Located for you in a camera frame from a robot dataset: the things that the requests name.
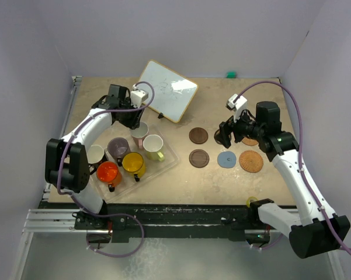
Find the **white mug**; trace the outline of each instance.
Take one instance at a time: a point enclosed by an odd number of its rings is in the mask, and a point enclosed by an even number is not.
[[[143,140],[148,135],[149,132],[148,124],[141,121],[137,129],[130,129],[131,137],[133,138],[135,144],[139,149],[143,148]]]
[[[143,147],[146,151],[147,157],[152,160],[159,160],[162,162],[165,159],[162,148],[164,147],[164,140],[158,135],[152,134],[145,137]]]
[[[87,160],[89,165],[89,174],[92,175],[97,171],[98,167],[107,162],[107,156],[104,148],[100,145],[92,145],[87,151]]]

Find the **cable clip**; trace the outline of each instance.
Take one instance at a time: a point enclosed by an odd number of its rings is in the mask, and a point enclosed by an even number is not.
[[[88,117],[90,117],[91,119],[94,120],[94,119],[96,118],[94,115],[95,115],[95,114],[89,113],[89,114],[88,114]]]

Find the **tabletop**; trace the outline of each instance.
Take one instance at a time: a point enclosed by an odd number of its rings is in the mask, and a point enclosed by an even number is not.
[[[86,251],[85,242],[85,233],[34,233],[21,279],[343,279],[333,275],[337,268],[327,254],[302,260],[284,238],[265,251],[227,239],[146,238],[135,254],[114,259]],[[104,251],[127,252],[138,242]]]
[[[233,143],[229,149],[215,142],[213,135],[222,121],[226,121],[232,112],[226,108],[226,101],[250,84],[260,79],[225,79],[191,78],[199,89],[190,102],[182,119],[173,123],[166,118],[158,119],[158,113],[145,109],[142,120],[148,125],[156,125],[168,144],[180,158],[180,162],[166,172],[156,176],[147,184],[122,196],[116,203],[159,203],[159,204],[230,204],[244,205],[249,197],[270,198],[279,205],[295,205],[284,180],[266,155],[258,146],[246,146]],[[101,96],[106,95],[110,84],[131,88],[138,78],[88,78],[83,77],[76,97],[66,133],[72,131],[88,114]],[[282,90],[271,84],[261,84],[244,94],[248,99],[248,109],[255,115],[256,103],[274,101],[280,107],[282,130],[292,132],[293,128],[284,101]],[[208,140],[195,144],[189,139],[189,132],[194,127],[202,127],[208,132]],[[128,128],[119,123],[107,129],[95,144],[107,146],[115,137],[127,135]],[[204,168],[196,168],[189,162],[189,154],[195,149],[206,151],[210,157]],[[225,169],[218,165],[218,154],[223,151],[234,152],[239,158],[247,150],[259,153],[263,158],[263,168],[258,173],[244,171],[237,160],[234,168]],[[66,196],[51,189],[49,202],[71,202]]]

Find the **yellow mug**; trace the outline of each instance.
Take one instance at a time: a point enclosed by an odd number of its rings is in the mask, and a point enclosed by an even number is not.
[[[145,162],[139,153],[126,154],[122,160],[122,166],[131,177],[135,178],[136,182],[139,182],[145,173]]]
[[[143,141],[143,148],[149,159],[159,160],[160,162],[165,160],[164,152],[164,140],[158,135],[152,134],[145,137]]]

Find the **green object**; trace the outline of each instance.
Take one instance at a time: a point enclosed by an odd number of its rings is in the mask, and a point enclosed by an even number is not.
[[[235,79],[237,76],[236,72],[227,72],[226,78],[227,79]]]

